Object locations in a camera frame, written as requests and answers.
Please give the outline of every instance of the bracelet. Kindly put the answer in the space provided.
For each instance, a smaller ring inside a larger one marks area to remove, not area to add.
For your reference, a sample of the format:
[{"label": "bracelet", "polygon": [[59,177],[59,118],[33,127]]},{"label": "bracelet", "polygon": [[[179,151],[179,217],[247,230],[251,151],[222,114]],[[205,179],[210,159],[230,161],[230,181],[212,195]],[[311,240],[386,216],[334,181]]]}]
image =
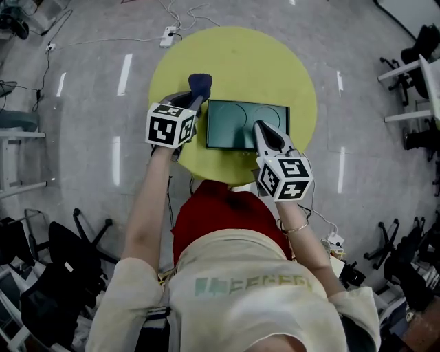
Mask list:
[{"label": "bracelet", "polygon": [[293,233],[295,233],[295,232],[297,232],[297,231],[299,231],[299,230],[302,230],[303,228],[306,228],[308,225],[309,225],[309,220],[307,220],[307,222],[306,222],[305,225],[302,225],[302,226],[300,226],[299,228],[294,228],[294,229],[292,229],[292,230],[283,230],[283,229],[281,228],[281,231],[283,231],[283,234],[293,234]]}]

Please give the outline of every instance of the white cable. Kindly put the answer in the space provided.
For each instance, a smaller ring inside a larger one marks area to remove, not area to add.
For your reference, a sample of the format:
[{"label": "white cable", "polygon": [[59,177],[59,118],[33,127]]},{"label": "white cable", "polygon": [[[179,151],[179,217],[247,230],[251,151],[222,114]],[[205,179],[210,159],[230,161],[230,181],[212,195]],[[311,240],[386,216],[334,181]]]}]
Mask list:
[{"label": "white cable", "polygon": [[215,24],[216,26],[219,26],[219,27],[220,27],[220,25],[219,25],[216,21],[210,19],[209,17],[206,17],[206,16],[197,16],[197,15],[195,15],[195,14],[193,13],[193,10],[198,10],[198,9],[200,9],[200,8],[207,7],[207,6],[209,6],[209,3],[203,3],[203,4],[201,4],[201,5],[198,5],[198,6],[195,6],[195,7],[193,7],[193,8],[190,8],[188,11],[186,11],[186,13],[188,14],[188,16],[191,16],[191,17],[192,17],[192,23],[191,23],[187,28],[183,28],[183,27],[182,27],[182,21],[180,21],[180,16],[179,16],[179,14],[171,8],[171,6],[173,6],[175,0],[171,0],[170,3],[169,3],[169,5],[168,5],[168,7],[164,5],[164,3],[162,2],[162,0],[159,0],[159,2],[160,2],[160,4],[162,5],[162,7],[165,9],[165,11],[167,11],[167,13],[169,13],[169,14],[170,14],[170,15],[176,20],[176,21],[173,23],[173,26],[176,26],[176,25],[177,25],[177,29],[178,29],[178,30],[190,30],[190,29],[196,24],[197,19],[207,19],[209,22],[211,22],[211,23]]},{"label": "white cable", "polygon": [[[174,11],[171,6],[174,4],[175,0],[171,0],[168,6],[165,6],[164,3],[162,2],[162,0],[159,0],[160,4],[162,5],[162,7],[165,9],[165,11],[167,11],[167,13],[169,13],[176,21],[173,23],[173,26],[177,26],[177,30],[189,30],[191,29],[197,22],[197,19],[207,19],[209,22],[217,25],[220,27],[220,25],[210,19],[209,17],[206,16],[197,16],[193,13],[193,10],[198,10],[200,8],[204,8],[206,6],[209,6],[209,3],[203,3],[201,5],[195,6],[193,8],[190,8],[188,11],[186,11],[186,13],[192,17],[192,23],[189,25],[189,27],[187,28],[183,28],[182,27],[182,21],[180,21],[180,16],[179,14]],[[155,38],[148,38],[148,39],[140,39],[140,38],[108,38],[108,39],[96,39],[95,41],[83,41],[83,42],[78,42],[78,43],[73,43],[73,44],[68,44],[67,46],[73,46],[73,45],[81,45],[81,44],[92,44],[92,43],[97,43],[100,41],[142,41],[142,42],[147,42],[147,41],[156,41],[158,39],[162,39],[161,36],[157,36]]]},{"label": "white cable", "polygon": [[108,38],[108,39],[96,39],[95,41],[82,41],[79,43],[73,43],[68,44],[67,46],[70,47],[72,45],[80,45],[80,44],[92,44],[97,43],[98,41],[155,41],[157,39],[162,39],[161,36],[157,36],[155,38],[149,38],[149,39],[139,39],[139,38]]},{"label": "white cable", "polygon": [[[305,155],[305,153],[303,153],[304,157],[307,159],[307,161],[309,162],[309,166],[310,166],[310,171],[311,174],[314,173],[313,168],[311,167],[311,162],[309,160],[309,158],[307,157],[307,155]],[[314,199],[315,199],[315,189],[316,189],[316,181],[315,179],[313,179],[313,190],[311,192],[311,211],[313,211],[316,215],[318,215],[322,220],[324,220],[326,223],[328,223],[329,225],[334,227],[334,232],[337,234],[338,233],[338,227],[335,223],[332,223],[331,221],[328,221],[327,219],[325,219],[324,215],[320,214],[319,212],[317,212],[314,208]]]}]

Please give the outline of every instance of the sleeve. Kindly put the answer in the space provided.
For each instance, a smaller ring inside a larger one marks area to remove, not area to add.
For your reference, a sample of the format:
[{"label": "sleeve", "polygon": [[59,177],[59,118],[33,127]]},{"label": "sleeve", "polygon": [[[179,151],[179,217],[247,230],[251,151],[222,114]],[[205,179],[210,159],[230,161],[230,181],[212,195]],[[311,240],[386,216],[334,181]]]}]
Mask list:
[{"label": "sleeve", "polygon": [[162,294],[148,263],[121,260],[93,319],[86,351],[134,351],[146,311],[160,302]]},{"label": "sleeve", "polygon": [[343,317],[352,320],[374,340],[376,350],[380,348],[380,324],[371,287],[339,292],[329,297],[336,310]]}]

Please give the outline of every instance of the yellow round table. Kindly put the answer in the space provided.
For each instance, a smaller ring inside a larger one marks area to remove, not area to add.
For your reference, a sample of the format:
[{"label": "yellow round table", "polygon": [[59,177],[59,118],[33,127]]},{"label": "yellow round table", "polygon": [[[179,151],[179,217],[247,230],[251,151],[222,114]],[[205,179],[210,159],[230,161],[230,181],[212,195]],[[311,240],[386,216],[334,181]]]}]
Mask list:
[{"label": "yellow round table", "polygon": [[[212,76],[211,98],[290,107],[290,137],[304,151],[316,125],[316,95],[307,70],[288,47],[256,30],[214,27],[177,42],[157,66],[149,104],[188,91],[191,74]],[[179,163],[202,179],[231,186],[254,181],[256,153],[206,148],[206,107]]]}]

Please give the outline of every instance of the gray floor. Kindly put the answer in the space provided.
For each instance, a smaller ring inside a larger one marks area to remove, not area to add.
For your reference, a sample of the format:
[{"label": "gray floor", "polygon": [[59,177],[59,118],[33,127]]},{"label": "gray floor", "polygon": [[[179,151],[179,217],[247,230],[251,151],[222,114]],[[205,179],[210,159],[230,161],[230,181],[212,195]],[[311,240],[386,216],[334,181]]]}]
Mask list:
[{"label": "gray floor", "polygon": [[[26,207],[36,208],[47,213],[50,221],[72,229],[75,207],[85,213],[94,230],[111,217],[116,226],[104,237],[102,246],[114,254],[121,253],[124,226],[149,160],[150,146],[143,142],[148,88],[166,49],[159,48],[158,41],[72,43],[153,38],[173,23],[158,0],[120,2],[72,0],[74,13],[54,40],[57,48],[50,54],[45,99],[38,108],[41,130],[47,138],[22,146],[23,179],[45,179],[49,186],[1,202],[6,214],[17,217]],[[177,0],[174,9],[189,24],[186,10],[199,4]],[[338,225],[350,261],[357,260],[363,271],[372,272],[362,255],[380,242],[379,221],[388,225],[399,218],[400,234],[404,235],[414,216],[432,220],[437,205],[431,185],[433,163],[426,162],[423,150],[403,150],[401,124],[383,123],[384,116],[400,108],[398,97],[376,79],[386,71],[379,57],[398,58],[413,40],[371,0],[283,0],[270,4],[262,0],[212,0],[209,8],[198,13],[221,25],[240,25],[273,36],[291,48],[308,69],[318,97],[318,123],[307,148],[317,183],[315,206]],[[182,35],[211,26],[200,19]],[[31,34],[26,41],[14,39],[8,44],[2,51],[1,79],[41,86],[47,65],[44,48],[51,36]],[[116,96],[128,53],[133,54],[133,61],[126,95]],[[337,71],[344,83],[341,96]],[[64,72],[63,92],[57,98]],[[33,93],[16,89],[6,108],[28,110],[33,104]],[[120,158],[115,161],[118,151]],[[338,192],[341,158],[345,163]],[[119,179],[113,174],[115,162],[120,163]],[[176,217],[189,197],[190,174],[179,165],[173,165],[172,173],[170,194]],[[302,204],[309,206],[310,200],[311,192]],[[312,225],[319,237],[331,230],[316,215]],[[166,210],[163,267],[171,262],[170,228]],[[376,272],[368,281],[377,284],[379,278]]]}]

